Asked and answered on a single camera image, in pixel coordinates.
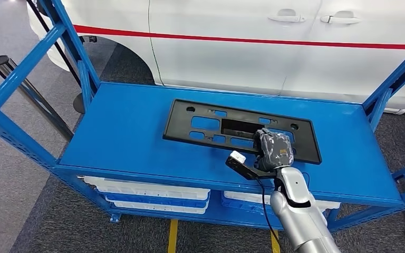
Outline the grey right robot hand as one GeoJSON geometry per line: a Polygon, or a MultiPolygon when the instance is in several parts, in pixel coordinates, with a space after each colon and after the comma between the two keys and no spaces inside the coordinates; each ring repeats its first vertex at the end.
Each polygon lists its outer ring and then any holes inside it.
{"type": "Polygon", "coordinates": [[[254,147],[258,151],[254,168],[272,172],[277,168],[293,164],[294,153],[288,135],[262,128],[254,133],[253,138],[254,147]]]}

